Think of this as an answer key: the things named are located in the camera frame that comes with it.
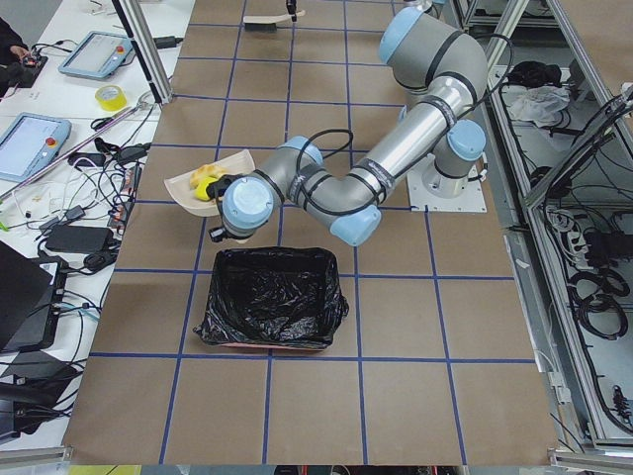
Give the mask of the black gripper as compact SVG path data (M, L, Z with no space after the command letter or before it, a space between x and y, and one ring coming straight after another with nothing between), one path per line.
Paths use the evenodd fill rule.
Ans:
M241 175L228 175L214 182L208 192L212 200L216 202L222 224L210 230L213 242L221 242L224 239L237 239L242 235L241 212L237 207L236 192Z

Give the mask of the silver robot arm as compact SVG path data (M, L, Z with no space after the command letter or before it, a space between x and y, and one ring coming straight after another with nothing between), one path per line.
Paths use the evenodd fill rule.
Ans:
M303 209L351 246L379 226L380 205L424 159L425 188L439 198L461 193L487 143L467 119L489 78L482 45L469 34L407 6L391 21L379 58L409 95L404 114L342 177L325 167L315 138L280 144L252 172L230 179L219 202L213 241L251 238L285 202Z

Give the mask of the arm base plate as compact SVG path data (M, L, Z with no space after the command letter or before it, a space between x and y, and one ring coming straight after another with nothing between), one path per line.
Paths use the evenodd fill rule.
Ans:
M462 178L447 178L428 159L406 178L409 205L414 211L437 213L485 213L487 205L475 166Z

